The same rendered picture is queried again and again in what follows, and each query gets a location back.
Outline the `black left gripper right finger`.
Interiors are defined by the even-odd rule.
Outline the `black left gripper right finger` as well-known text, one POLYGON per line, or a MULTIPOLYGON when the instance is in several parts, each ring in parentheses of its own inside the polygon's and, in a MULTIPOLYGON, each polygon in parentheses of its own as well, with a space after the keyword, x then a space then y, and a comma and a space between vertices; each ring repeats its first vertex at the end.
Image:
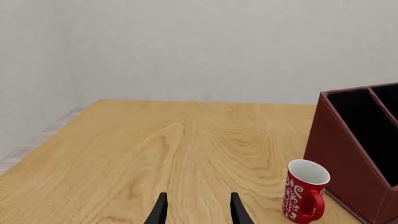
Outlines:
POLYGON ((237 192, 231 193, 230 210, 233 224, 254 224, 237 192))

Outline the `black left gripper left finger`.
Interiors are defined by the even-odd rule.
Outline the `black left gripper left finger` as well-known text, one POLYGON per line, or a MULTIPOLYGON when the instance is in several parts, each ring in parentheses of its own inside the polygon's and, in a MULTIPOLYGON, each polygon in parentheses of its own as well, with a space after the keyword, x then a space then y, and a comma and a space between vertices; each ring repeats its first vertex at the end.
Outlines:
POLYGON ((167 219, 167 193, 162 192, 153 206, 146 224, 165 224, 167 219))

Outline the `red-brown desk caddy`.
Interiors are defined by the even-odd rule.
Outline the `red-brown desk caddy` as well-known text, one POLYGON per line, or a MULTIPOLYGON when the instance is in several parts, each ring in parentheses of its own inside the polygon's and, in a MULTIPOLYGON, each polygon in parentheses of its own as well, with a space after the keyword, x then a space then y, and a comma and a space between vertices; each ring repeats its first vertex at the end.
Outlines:
POLYGON ((304 156, 363 224, 398 224, 398 82, 319 94, 304 156))

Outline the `red mug with white pattern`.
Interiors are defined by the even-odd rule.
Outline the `red mug with white pattern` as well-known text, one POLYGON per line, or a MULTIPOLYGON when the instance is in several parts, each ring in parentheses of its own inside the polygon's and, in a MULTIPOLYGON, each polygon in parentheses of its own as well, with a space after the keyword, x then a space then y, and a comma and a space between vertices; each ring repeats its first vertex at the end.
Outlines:
POLYGON ((323 193, 330 182, 329 172, 321 165, 304 159, 287 166, 282 212, 296 224, 309 224, 325 212, 323 193))

